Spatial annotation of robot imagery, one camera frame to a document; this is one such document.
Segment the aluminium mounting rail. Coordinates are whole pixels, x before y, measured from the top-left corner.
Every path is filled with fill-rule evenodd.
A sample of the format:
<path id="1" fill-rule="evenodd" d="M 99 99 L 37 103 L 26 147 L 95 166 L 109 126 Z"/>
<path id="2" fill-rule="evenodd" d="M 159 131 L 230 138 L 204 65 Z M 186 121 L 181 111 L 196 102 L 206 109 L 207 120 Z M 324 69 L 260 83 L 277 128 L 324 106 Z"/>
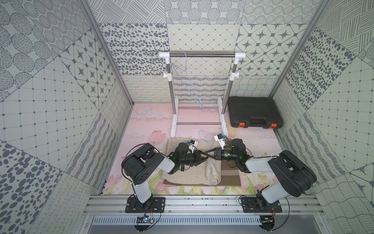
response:
<path id="1" fill-rule="evenodd" d="M 167 196 L 162 215 L 242 215 L 239 196 Z M 128 196 L 92 196 L 84 215 L 129 215 Z M 315 196 L 288 197 L 279 200 L 282 212 L 277 215 L 322 215 L 323 209 Z"/>

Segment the right black controller box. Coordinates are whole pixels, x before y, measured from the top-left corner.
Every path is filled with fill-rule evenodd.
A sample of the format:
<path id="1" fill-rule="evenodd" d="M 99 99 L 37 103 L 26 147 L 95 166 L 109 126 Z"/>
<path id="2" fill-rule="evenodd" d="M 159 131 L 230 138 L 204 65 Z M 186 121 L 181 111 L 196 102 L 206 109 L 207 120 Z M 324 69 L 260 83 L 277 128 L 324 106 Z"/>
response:
<path id="1" fill-rule="evenodd" d="M 267 231 L 271 231 L 275 226 L 275 219 L 271 216 L 260 216 L 261 225 L 260 227 Z"/>

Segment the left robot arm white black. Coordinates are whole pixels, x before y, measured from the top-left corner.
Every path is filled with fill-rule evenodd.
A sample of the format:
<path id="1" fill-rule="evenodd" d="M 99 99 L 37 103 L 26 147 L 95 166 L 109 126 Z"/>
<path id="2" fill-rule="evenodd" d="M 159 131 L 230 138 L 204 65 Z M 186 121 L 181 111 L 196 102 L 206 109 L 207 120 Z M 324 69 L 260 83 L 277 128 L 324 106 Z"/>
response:
<path id="1" fill-rule="evenodd" d="M 172 175 L 178 170 L 185 171 L 185 166 L 198 166 L 208 159 L 194 144 L 192 140 L 179 143 L 167 156 L 150 143 L 139 144 L 139 149 L 125 157 L 121 163 L 122 173 L 131 182 L 135 201 L 140 206 L 150 206 L 152 193 L 148 178 L 156 169 Z"/>

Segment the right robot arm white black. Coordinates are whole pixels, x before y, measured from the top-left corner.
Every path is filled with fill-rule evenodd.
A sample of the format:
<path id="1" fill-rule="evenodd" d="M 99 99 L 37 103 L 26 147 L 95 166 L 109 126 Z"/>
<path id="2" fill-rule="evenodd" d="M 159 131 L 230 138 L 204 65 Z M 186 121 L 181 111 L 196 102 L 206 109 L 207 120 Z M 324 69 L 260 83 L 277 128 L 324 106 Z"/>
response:
<path id="1" fill-rule="evenodd" d="M 254 157 L 248 154 L 243 140 L 238 138 L 233 139 L 229 147 L 217 147 L 203 154 L 215 160 L 234 161 L 243 173 L 273 173 L 277 182 L 256 194 L 256 205 L 260 210 L 280 199 L 299 197 L 317 181 L 316 174 L 290 151 L 284 150 L 276 156 Z"/>

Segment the black plastic tool case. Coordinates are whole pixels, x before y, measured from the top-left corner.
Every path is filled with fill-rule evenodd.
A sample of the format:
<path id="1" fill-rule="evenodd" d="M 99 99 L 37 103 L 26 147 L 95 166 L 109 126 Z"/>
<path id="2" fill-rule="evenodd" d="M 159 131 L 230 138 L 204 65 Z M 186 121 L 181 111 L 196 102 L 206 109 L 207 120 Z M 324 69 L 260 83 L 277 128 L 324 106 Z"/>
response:
<path id="1" fill-rule="evenodd" d="M 229 97 L 228 111 L 230 125 L 234 128 L 283 127 L 281 114 L 274 100 L 269 97 Z"/>

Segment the white steel clothes rack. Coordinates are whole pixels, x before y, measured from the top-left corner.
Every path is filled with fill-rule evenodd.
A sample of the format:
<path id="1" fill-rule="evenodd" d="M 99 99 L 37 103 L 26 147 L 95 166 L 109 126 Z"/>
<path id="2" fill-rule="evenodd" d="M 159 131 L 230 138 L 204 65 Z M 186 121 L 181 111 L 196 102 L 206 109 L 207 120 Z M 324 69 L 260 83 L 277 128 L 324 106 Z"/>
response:
<path id="1" fill-rule="evenodd" d="M 174 138 L 177 133 L 178 126 L 187 125 L 217 125 L 221 129 L 221 134 L 227 136 L 228 128 L 225 119 L 225 112 L 230 97 L 231 88 L 235 79 L 239 77 L 237 71 L 238 63 L 241 59 L 246 58 L 245 52 L 186 52 L 188 58 L 187 71 L 191 81 L 200 97 L 203 108 L 205 110 L 218 110 L 219 119 L 217 121 L 183 121 L 179 116 L 179 111 L 186 110 L 188 104 L 192 104 L 192 109 L 200 109 L 194 99 L 190 96 L 189 92 L 184 88 L 184 85 L 179 81 L 175 75 L 172 64 L 184 69 L 185 68 L 185 56 L 183 52 L 159 52 L 158 57 L 162 59 L 166 65 L 164 71 L 164 78 L 168 80 L 171 107 L 172 107 L 172 124 L 170 136 Z M 228 59 L 230 62 L 228 76 L 199 76 L 195 75 L 191 62 L 201 61 L 205 62 L 210 58 Z M 185 77 L 185 73 L 178 70 L 179 75 L 184 80 L 186 85 L 190 85 L 190 82 Z"/>

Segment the brown plaid scarf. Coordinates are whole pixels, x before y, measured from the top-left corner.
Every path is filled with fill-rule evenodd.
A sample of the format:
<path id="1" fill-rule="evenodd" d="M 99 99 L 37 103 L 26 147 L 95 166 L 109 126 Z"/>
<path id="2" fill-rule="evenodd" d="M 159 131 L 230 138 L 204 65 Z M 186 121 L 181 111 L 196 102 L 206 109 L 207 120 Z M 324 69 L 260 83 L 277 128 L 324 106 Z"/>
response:
<path id="1" fill-rule="evenodd" d="M 240 186 L 240 174 L 239 170 L 235 167 L 233 168 L 233 162 L 227 164 L 226 162 L 221 161 L 221 183 L 214 185 L 214 186 Z"/>

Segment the light blue wire hanger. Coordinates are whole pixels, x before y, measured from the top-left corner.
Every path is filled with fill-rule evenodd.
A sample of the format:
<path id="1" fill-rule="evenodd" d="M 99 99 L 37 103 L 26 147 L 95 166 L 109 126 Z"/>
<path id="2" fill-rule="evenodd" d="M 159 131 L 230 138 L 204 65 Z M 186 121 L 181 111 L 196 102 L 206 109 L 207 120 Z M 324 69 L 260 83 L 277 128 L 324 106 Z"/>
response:
<path id="1" fill-rule="evenodd" d="M 211 140 L 207 140 L 207 139 L 204 139 L 203 137 L 201 137 L 201 132 L 203 132 L 203 130 L 199 130 L 199 132 L 198 132 L 198 136 L 199 136 L 199 138 L 201 139 L 201 140 L 203 140 L 206 144 L 207 144 L 207 146 L 208 146 L 208 150 L 210 150 L 210 144 L 212 143 L 212 141 L 213 141 L 213 138 L 211 139 Z M 210 160 L 210 157 L 208 157 L 208 165 L 209 165 L 209 169 L 210 169 L 210 173 L 209 173 L 209 184 L 211 185 L 211 186 L 214 186 L 214 185 L 216 185 L 216 184 L 214 184 L 214 183 L 212 183 L 212 167 L 211 167 L 211 160 Z"/>
<path id="2" fill-rule="evenodd" d="M 200 99 L 200 97 L 198 96 L 198 93 L 191 81 L 191 78 L 189 77 L 189 74 L 188 74 L 188 71 L 187 71 L 187 67 L 188 67 L 188 58 L 187 58 L 187 55 L 186 53 L 183 51 L 183 54 L 185 56 L 185 68 L 182 69 L 178 66 L 176 66 L 174 63 L 172 64 L 172 69 L 175 73 L 175 75 L 178 77 L 179 81 L 184 85 L 184 88 L 189 92 L 190 96 L 194 99 L 194 101 L 196 102 L 196 104 L 202 109 L 203 108 L 203 104 L 202 104 L 202 101 Z M 188 79 L 188 81 L 190 82 L 190 85 L 186 85 L 186 83 L 184 82 L 184 80 L 181 78 L 181 76 L 179 75 L 178 73 L 178 70 L 182 71 L 185 73 L 185 77 Z"/>

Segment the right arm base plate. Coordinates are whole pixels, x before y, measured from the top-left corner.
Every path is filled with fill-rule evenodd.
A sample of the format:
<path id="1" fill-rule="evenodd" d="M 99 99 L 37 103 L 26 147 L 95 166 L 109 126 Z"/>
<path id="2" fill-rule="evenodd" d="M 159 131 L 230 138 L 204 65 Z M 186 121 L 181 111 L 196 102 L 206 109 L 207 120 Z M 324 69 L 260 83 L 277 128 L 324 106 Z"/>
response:
<path id="1" fill-rule="evenodd" d="M 268 203 L 256 197 L 240 196 L 239 203 L 244 213 L 281 213 L 282 208 L 279 201 Z"/>

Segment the beige wool scarf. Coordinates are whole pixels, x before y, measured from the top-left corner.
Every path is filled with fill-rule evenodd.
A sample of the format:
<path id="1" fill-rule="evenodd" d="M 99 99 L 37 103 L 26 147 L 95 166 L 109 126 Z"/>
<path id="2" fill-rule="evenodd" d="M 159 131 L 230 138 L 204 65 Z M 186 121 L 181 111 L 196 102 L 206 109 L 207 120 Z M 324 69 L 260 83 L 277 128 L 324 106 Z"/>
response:
<path id="1" fill-rule="evenodd" d="M 170 138 L 167 142 L 166 153 L 170 154 L 173 152 L 179 143 L 187 143 L 190 140 L 194 140 L 198 143 L 197 149 L 207 151 L 219 146 L 219 143 L 213 143 L 213 141 L 207 141 L 193 138 Z M 163 173 L 162 179 L 169 185 L 187 185 L 187 186 L 211 186 L 221 183 L 221 161 L 210 159 L 198 166 L 193 166 L 185 171 L 178 170 L 174 174 Z"/>

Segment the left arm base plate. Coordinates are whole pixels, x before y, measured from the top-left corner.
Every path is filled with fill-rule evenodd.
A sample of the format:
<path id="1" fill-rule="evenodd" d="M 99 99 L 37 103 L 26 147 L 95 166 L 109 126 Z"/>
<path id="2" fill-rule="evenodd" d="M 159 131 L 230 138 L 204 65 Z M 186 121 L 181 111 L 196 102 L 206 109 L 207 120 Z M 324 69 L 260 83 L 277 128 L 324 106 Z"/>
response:
<path id="1" fill-rule="evenodd" d="M 163 213 L 165 202 L 165 197 L 151 196 L 145 203 L 141 203 L 135 196 L 130 196 L 127 199 L 125 213 Z"/>

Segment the green circuit board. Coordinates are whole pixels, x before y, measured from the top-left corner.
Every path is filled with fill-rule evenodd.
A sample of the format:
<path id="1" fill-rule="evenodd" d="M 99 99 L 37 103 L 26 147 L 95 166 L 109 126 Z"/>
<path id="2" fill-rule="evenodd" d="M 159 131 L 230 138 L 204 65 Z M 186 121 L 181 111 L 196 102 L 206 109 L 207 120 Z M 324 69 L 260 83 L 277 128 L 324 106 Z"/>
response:
<path id="1" fill-rule="evenodd" d="M 148 215 L 137 217 L 137 224 L 153 224 L 153 223 L 154 223 L 154 219 Z"/>

